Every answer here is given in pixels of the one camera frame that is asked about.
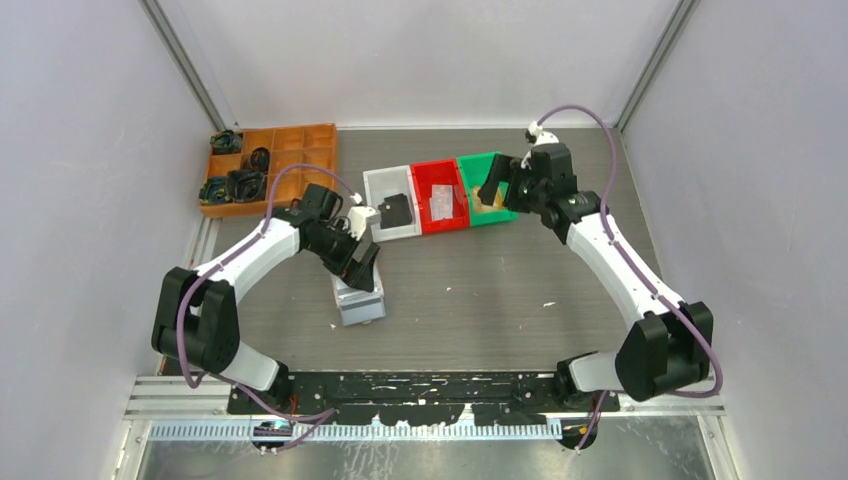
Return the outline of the pink leather card holder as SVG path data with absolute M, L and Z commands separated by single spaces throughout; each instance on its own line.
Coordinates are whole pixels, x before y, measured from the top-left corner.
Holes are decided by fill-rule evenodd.
M 367 324 L 386 316 L 385 292 L 378 266 L 373 269 L 374 290 L 356 290 L 332 276 L 335 302 L 344 327 Z

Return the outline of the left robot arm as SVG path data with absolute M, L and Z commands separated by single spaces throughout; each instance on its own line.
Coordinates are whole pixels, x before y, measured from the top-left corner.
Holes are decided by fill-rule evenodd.
M 355 257 L 366 229 L 380 212 L 359 195 L 341 216 L 342 198 L 317 184 L 288 206 L 275 207 L 248 236 L 215 259 L 188 270 L 174 267 L 163 278 L 153 323 L 152 348 L 252 390 L 269 413 L 292 397 L 288 367 L 249 346 L 241 337 L 238 304 L 273 268 L 302 251 L 316 255 L 330 274 L 356 290 L 373 292 L 379 246 Z

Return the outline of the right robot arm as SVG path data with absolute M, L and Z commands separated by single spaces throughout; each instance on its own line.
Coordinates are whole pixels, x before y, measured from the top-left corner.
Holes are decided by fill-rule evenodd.
M 484 205 L 500 199 L 509 211 L 538 215 L 586 263 L 625 321 L 617 351 L 558 363 L 554 387 L 562 407 L 580 410 L 601 391 L 637 401 L 683 395 L 708 378 L 712 312 L 665 285 L 623 238 L 601 197 L 579 190 L 564 144 L 534 146 L 523 158 L 495 155 L 477 196 Z

